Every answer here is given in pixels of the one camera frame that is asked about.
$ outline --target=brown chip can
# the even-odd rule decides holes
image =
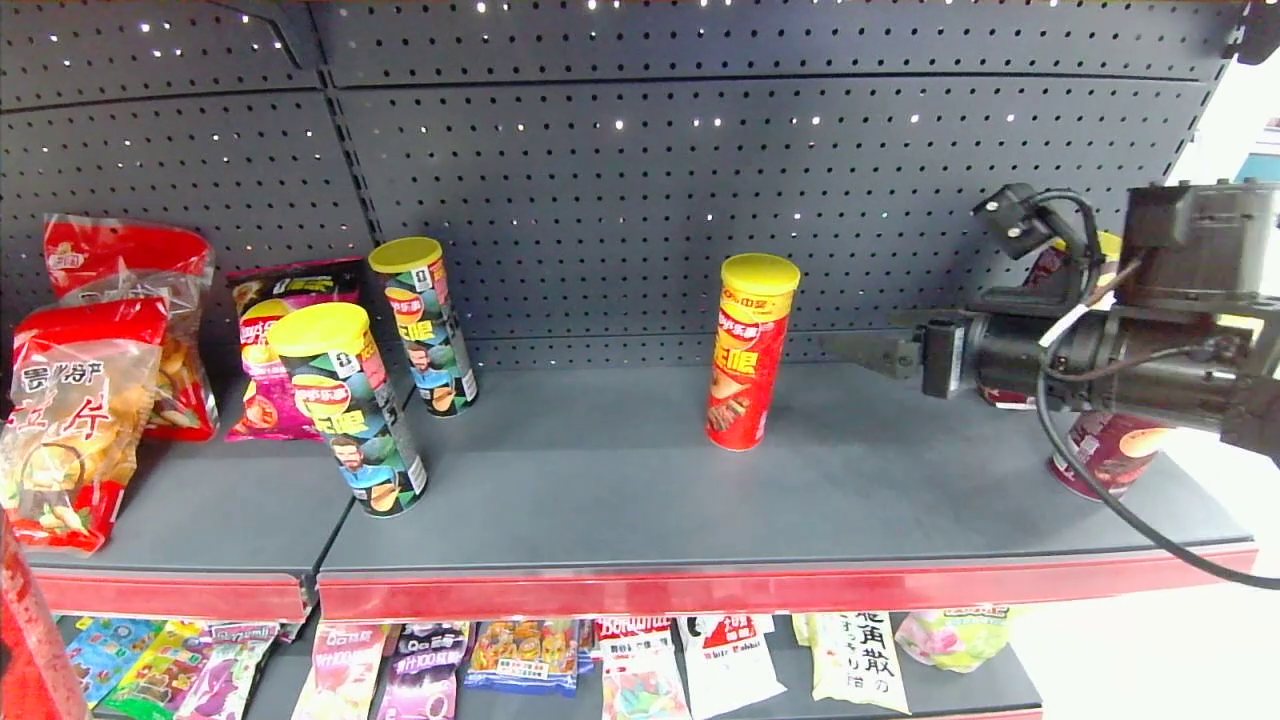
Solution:
[[[1066,445],[1112,496],[1123,496],[1156,459],[1171,428],[1147,418],[1112,413],[1082,413],[1066,436]],[[1055,452],[1048,469],[1071,492],[1101,500],[1066,460]]]

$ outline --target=yellow lid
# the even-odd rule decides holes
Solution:
[[[751,295],[786,295],[800,287],[800,268],[786,258],[746,252],[724,260],[721,281]]]
[[[332,350],[360,352],[369,313],[351,302],[321,302],[294,310],[266,331],[266,343],[284,357],[312,357]]]
[[[1120,260],[1120,249],[1124,245],[1124,238],[1117,234],[1111,234],[1107,231],[1098,231],[1098,245],[1102,246],[1102,256],[1108,261],[1115,263]],[[1066,243],[1062,238],[1053,238],[1053,247],[1056,250],[1066,250]]]
[[[444,255],[440,243],[429,237],[402,237],[379,245],[369,254],[369,266],[375,273],[396,275],[430,265]]]

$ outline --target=white snack bag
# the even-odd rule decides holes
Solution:
[[[911,714],[888,612],[815,612],[809,616],[809,633],[813,700],[844,700]]]
[[[707,720],[786,692],[754,615],[677,619],[694,720]]]

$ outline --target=black cable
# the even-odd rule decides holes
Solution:
[[[1180,347],[1166,347],[1164,350],[1155,350],[1152,352],[1146,352],[1143,355],[1134,355],[1132,357],[1125,357],[1124,360],[1116,360],[1110,365],[1094,368],[1087,373],[1080,373],[1078,375],[1060,373],[1053,368],[1046,365],[1044,374],[1053,378],[1055,380],[1062,380],[1065,383],[1092,383],[1093,380],[1114,375],[1120,370],[1135,368],[1138,365],[1142,365],[1143,363],[1151,363],[1152,360],[1160,360],[1164,357],[1172,357],[1175,355],[1188,355],[1190,352],[1197,352],[1201,350],[1204,350],[1203,345],[1184,345]]]
[[[1093,213],[1093,205],[1091,205],[1083,195],[1069,188],[1044,190],[1037,192],[1024,200],[1023,205],[1036,208],[1053,200],[1065,200],[1080,209],[1080,219],[1084,222],[1084,245],[1088,249],[1087,254],[1089,255],[1089,261],[1085,265],[1085,283],[1082,290],[1082,296],[1088,295],[1094,287],[1097,287],[1098,277],[1102,274],[1102,263],[1106,260],[1106,256],[1102,254],[1102,242],[1098,240],[1098,218]]]
[[[1107,492],[1107,489],[1102,487],[1102,483],[1093,477],[1093,473],[1084,466],[1084,462],[1082,462],[1080,459],[1071,452],[1071,448],[1068,447],[1066,441],[1064,441],[1059,434],[1057,428],[1053,427],[1053,420],[1048,415],[1048,375],[1044,373],[1051,359],[1057,355],[1057,347],[1061,345],[1065,336],[1066,333],[1062,333],[1050,343],[1046,350],[1044,359],[1041,363],[1041,370],[1036,373],[1036,416],[1039,419],[1041,428],[1044,430],[1044,434],[1048,436],[1050,443],[1053,445],[1053,450],[1057,451],[1057,454],[1066,461],[1076,477],[1084,480],[1084,483],[1089,486],[1089,489],[1092,489],[1098,498],[1102,500],[1103,505],[1119,515],[1120,519],[1124,520],[1130,528],[1138,530],[1143,537],[1156,543],[1156,547],[1164,550],[1192,568],[1196,568],[1197,570],[1203,570],[1204,573],[1219,578],[1220,580],[1268,591],[1280,589],[1280,578],[1266,578],[1262,575],[1251,575],[1249,573],[1233,570],[1225,565],[1219,565],[1212,560],[1206,560],[1190,550],[1187,550],[1187,547],[1179,544],[1178,542],[1165,537],[1160,533],[1160,530],[1152,528],[1142,518],[1134,515],[1132,510],[1125,507],[1123,502]]]

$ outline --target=red chip can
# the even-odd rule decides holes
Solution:
[[[1066,445],[1107,492],[1120,497],[1160,454],[1170,429],[1147,418],[1089,411],[1076,418]],[[1048,469],[1071,492],[1100,500],[1057,452],[1048,459]]]
[[[726,260],[721,281],[707,436],[726,450],[750,450],[764,437],[800,269],[749,252]]]

